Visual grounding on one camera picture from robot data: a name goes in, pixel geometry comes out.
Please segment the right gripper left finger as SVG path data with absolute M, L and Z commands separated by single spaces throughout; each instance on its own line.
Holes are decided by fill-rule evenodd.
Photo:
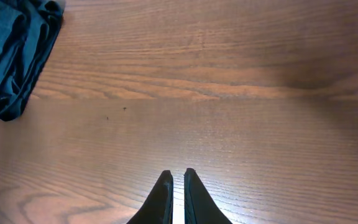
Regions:
M 145 202 L 127 224 L 172 224 L 173 177 L 164 170 Z

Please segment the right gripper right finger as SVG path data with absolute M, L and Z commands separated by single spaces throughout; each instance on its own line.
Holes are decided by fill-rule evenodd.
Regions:
M 185 223 L 231 224 L 208 193 L 196 171 L 187 168 L 184 175 Z

